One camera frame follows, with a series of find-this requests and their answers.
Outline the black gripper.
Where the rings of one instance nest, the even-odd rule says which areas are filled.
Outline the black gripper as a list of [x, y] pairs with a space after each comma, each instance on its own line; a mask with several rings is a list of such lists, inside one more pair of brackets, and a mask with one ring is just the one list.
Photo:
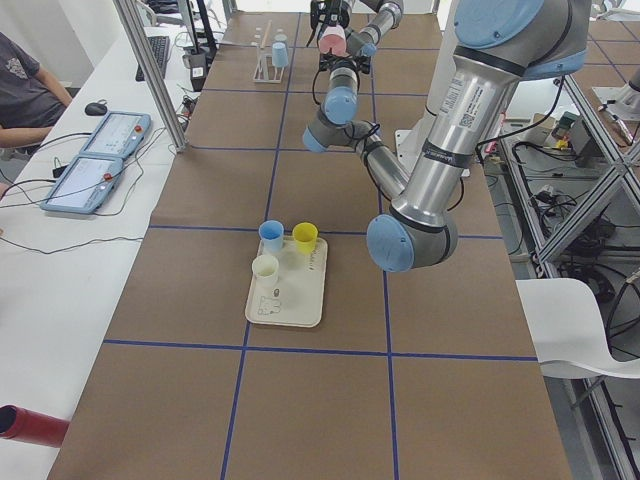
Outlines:
[[349, 68], [356, 73], [368, 75], [371, 69], [371, 58], [367, 56], [338, 57], [332, 54], [321, 54], [319, 70], [333, 72], [338, 68]]
[[325, 0], [310, 2], [310, 26], [347, 27], [350, 22], [350, 2], [341, 0]]

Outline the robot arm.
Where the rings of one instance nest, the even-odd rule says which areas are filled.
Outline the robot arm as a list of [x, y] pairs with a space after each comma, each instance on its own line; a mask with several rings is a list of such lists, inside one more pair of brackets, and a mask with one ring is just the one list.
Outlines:
[[402, 1], [363, 1], [376, 15], [361, 30], [350, 27], [355, 1], [311, 1], [311, 36], [321, 54], [337, 57], [373, 57], [381, 39], [397, 28], [403, 17]]
[[357, 76], [343, 61], [316, 117], [306, 127], [308, 150], [352, 148], [379, 190], [389, 212], [367, 229], [367, 248], [384, 271], [404, 272], [436, 265], [451, 256], [457, 229], [447, 210], [450, 197], [522, 81], [560, 77], [586, 59], [591, 4], [588, 1], [461, 1], [452, 13], [455, 71], [417, 156], [406, 169], [375, 133], [357, 121]]

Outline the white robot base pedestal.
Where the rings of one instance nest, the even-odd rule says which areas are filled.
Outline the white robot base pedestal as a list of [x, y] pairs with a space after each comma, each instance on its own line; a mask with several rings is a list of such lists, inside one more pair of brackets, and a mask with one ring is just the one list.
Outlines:
[[404, 137], [396, 141], [398, 158], [409, 171], [414, 169], [422, 152], [423, 144], [432, 129], [456, 72], [453, 51], [458, 44], [458, 40], [455, 35], [454, 16], [458, 4], [457, 0], [453, 0], [450, 5], [434, 75], [425, 103], [424, 114], [411, 130], [397, 130], [397, 133], [405, 134]]

